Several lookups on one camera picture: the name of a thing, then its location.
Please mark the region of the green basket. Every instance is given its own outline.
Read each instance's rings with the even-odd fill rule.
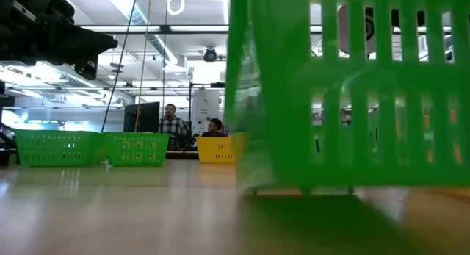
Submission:
[[[161,166],[169,134],[104,133],[109,164],[113,166]]]
[[[311,2],[322,6],[321,57],[311,56]],[[338,4],[348,4],[349,59],[339,58]],[[376,60],[366,57],[365,7],[374,8]],[[392,59],[392,9],[400,14],[402,61]],[[419,61],[419,10],[429,62]],[[445,12],[453,63],[444,58]],[[469,186],[469,13],[470,0],[231,0],[224,115],[235,132],[247,132],[239,186]],[[319,99],[324,121],[315,129]],[[371,100],[380,111],[372,122]],[[352,105],[349,128],[341,126],[344,102]],[[320,153],[312,137],[322,141]]]
[[[16,130],[21,164],[31,167],[89,166],[106,158],[104,136],[95,132]]]

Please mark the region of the computer monitor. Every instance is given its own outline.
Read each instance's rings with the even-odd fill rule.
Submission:
[[[138,104],[126,106],[124,110],[124,132],[134,132],[137,119],[137,108]],[[159,131],[160,122],[160,103],[153,102],[141,104],[139,109],[140,119],[139,124],[137,125],[137,132],[157,133]]]

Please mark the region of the rope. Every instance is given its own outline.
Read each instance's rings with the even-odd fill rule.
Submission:
[[[124,37],[123,50],[120,53],[119,66],[117,67],[115,84],[112,87],[111,96],[109,97],[108,107],[106,108],[106,113],[104,114],[103,127],[101,127],[101,133],[104,132],[104,126],[106,125],[106,119],[108,118],[109,108],[111,107],[112,96],[115,94],[116,85],[118,84],[120,67],[123,64],[124,50],[126,49],[127,38],[129,37],[129,30],[131,28],[132,17],[134,16],[134,9],[135,9],[136,3],[137,3],[137,0],[134,0],[134,3],[132,4],[131,16],[129,17],[129,22],[127,23],[127,32],[126,32],[126,36]]]
[[[165,26],[168,25],[168,11],[164,14],[164,24]],[[163,85],[162,114],[163,115],[165,114],[165,59],[166,57],[167,57],[167,35],[163,37],[163,80],[162,80],[162,85]]]
[[[148,25],[150,23],[150,8],[151,8],[151,5],[152,5],[152,0],[148,0],[147,27],[145,29],[145,36],[146,37],[148,35]],[[144,60],[142,61],[142,71],[140,73],[139,101],[137,102],[137,118],[135,119],[134,132],[137,132],[137,129],[139,128],[139,123],[140,123],[140,100],[142,99],[142,84],[143,84],[143,81],[144,81],[145,58],[147,57],[147,41],[148,41],[148,39],[145,39]]]

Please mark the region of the seated person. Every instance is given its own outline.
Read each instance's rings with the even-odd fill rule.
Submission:
[[[222,129],[222,121],[217,118],[212,118],[209,121],[207,132],[204,132],[201,137],[227,137],[220,130]]]

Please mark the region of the yellow basket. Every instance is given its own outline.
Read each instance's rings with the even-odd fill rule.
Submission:
[[[231,137],[197,137],[200,163],[234,164]]]

